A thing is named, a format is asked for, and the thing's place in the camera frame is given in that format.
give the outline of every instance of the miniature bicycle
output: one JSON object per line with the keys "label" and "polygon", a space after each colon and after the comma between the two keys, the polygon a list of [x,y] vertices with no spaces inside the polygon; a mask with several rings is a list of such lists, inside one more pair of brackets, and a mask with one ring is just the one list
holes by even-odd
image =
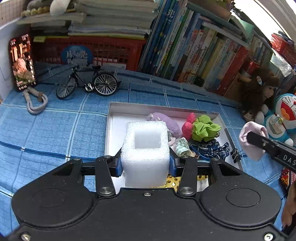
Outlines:
{"label": "miniature bicycle", "polygon": [[[108,96],[116,91],[121,81],[118,81],[112,74],[103,72],[99,65],[87,68],[88,65],[86,65],[86,68],[79,69],[79,65],[72,68],[73,72],[68,76],[67,81],[57,87],[57,97],[59,99],[64,99],[73,93],[79,86],[78,79],[84,83],[87,92],[92,92],[95,89],[100,95]],[[77,72],[93,72],[91,82],[86,83],[78,76]]]}

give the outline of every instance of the doll's brown hair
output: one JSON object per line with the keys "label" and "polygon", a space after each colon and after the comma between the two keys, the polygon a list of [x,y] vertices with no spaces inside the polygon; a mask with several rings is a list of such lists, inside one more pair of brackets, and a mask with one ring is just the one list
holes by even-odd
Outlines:
{"label": "doll's brown hair", "polygon": [[[261,78],[262,85],[258,83],[257,76]],[[263,89],[266,85],[278,87],[279,78],[274,76],[268,68],[257,68],[250,79],[250,82],[243,82],[241,85],[241,100],[245,113],[249,112],[254,118],[263,104],[273,109],[274,96],[263,101]]]}

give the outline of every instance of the purple plush toy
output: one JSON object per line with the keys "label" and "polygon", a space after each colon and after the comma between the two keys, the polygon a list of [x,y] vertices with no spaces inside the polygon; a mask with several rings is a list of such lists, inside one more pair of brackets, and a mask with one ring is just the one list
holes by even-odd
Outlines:
{"label": "purple plush toy", "polygon": [[164,121],[167,125],[167,128],[172,134],[172,137],[175,137],[176,139],[179,139],[183,137],[182,131],[180,130],[180,127],[178,126],[178,123],[175,120],[172,120],[170,117],[162,114],[162,113],[153,113],[147,116],[148,121]]}

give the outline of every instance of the red plastic basket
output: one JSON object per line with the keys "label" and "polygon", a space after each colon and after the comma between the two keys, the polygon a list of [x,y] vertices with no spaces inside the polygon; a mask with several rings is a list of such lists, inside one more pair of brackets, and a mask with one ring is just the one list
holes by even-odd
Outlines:
{"label": "red plastic basket", "polygon": [[277,34],[272,34],[271,36],[272,48],[283,56],[292,67],[294,67],[296,65],[295,49],[281,36]]}
{"label": "red plastic basket", "polygon": [[68,64],[61,56],[65,49],[69,46],[84,46],[92,53],[94,65],[113,63],[115,66],[125,65],[126,69],[136,71],[145,42],[137,39],[71,36],[46,38],[44,43],[34,42],[32,50],[37,61]]}

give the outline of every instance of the doraemon's red mouth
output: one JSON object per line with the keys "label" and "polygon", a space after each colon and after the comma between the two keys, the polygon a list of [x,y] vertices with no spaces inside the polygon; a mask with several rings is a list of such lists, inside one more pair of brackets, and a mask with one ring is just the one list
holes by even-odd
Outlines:
{"label": "doraemon's red mouth", "polygon": [[284,119],[288,121],[296,120],[296,117],[292,111],[292,109],[284,102],[281,103],[281,114]]}

